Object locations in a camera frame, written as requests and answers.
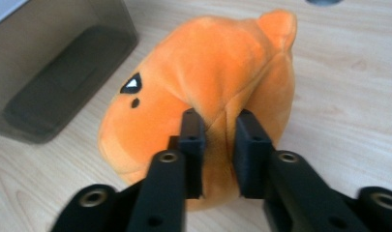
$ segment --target stuffed animal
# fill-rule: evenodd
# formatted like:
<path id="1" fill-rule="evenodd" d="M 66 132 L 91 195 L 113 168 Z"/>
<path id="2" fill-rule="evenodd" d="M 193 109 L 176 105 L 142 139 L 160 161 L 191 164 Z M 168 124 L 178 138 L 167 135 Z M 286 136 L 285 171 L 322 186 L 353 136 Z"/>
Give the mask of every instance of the stuffed animal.
<path id="1" fill-rule="evenodd" d="M 188 210 L 239 196 L 232 167 L 235 119 L 252 111 L 276 146 L 294 95 L 291 46 L 295 15 L 277 10 L 258 19 L 203 16 L 160 42 L 121 86 L 99 131 L 105 160 L 128 184 L 145 178 L 152 157 L 178 135 L 194 108 L 205 126 L 203 197 Z"/>

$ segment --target plush toy eye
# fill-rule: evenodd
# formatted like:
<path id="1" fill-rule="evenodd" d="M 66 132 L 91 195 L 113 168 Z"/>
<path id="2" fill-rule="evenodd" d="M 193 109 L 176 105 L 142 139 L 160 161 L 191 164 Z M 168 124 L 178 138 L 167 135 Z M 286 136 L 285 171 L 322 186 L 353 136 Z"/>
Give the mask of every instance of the plush toy eye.
<path id="1" fill-rule="evenodd" d="M 130 78 L 120 90 L 121 94 L 136 94 L 141 90 L 141 76 L 140 73 L 136 73 Z"/>

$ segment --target wooden table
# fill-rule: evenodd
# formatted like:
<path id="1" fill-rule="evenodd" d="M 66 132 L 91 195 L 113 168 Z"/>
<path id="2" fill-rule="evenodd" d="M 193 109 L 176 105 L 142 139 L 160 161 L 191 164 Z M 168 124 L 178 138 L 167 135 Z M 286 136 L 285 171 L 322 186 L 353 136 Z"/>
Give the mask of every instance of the wooden table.
<path id="1" fill-rule="evenodd" d="M 0 231 L 47 231 L 79 189 L 126 186 L 102 160 L 97 131 L 113 94 L 169 31 L 198 15 L 258 17 L 295 12 L 296 94 L 279 149 L 304 156 L 349 196 L 365 186 L 392 189 L 392 0 L 128 0 L 139 33 L 133 54 L 71 123 L 45 145 L 0 136 Z M 190 213 L 187 231 L 269 231 L 261 201 L 239 199 Z"/>

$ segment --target plush toy ear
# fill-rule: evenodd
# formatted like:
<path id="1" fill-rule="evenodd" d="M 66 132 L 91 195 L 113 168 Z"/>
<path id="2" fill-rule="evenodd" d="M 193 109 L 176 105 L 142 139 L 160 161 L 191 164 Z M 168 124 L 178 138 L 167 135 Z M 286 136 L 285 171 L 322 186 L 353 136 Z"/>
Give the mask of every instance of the plush toy ear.
<path id="1" fill-rule="evenodd" d="M 257 23 L 275 47 L 281 50 L 290 50 L 295 39 L 296 21 L 294 14 L 277 10 L 270 14 L 263 14 Z"/>

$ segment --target orange fabric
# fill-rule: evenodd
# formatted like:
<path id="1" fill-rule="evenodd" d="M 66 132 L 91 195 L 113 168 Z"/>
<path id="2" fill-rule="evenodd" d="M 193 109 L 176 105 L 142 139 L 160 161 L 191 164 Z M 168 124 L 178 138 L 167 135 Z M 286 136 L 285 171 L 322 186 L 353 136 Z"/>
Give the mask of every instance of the orange fabric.
<path id="1" fill-rule="evenodd" d="M 104 158 L 127 183 L 141 180 L 151 158 L 179 134 L 182 112 L 194 108 L 206 128 L 204 198 L 188 200 L 187 207 L 205 209 L 237 197 L 235 119 L 243 108 L 252 111 L 278 143 L 293 98 L 295 33 L 295 16 L 282 10 L 259 19 L 204 16 L 181 25 L 123 87 L 136 89 L 116 95 L 109 106 L 99 132 Z"/>

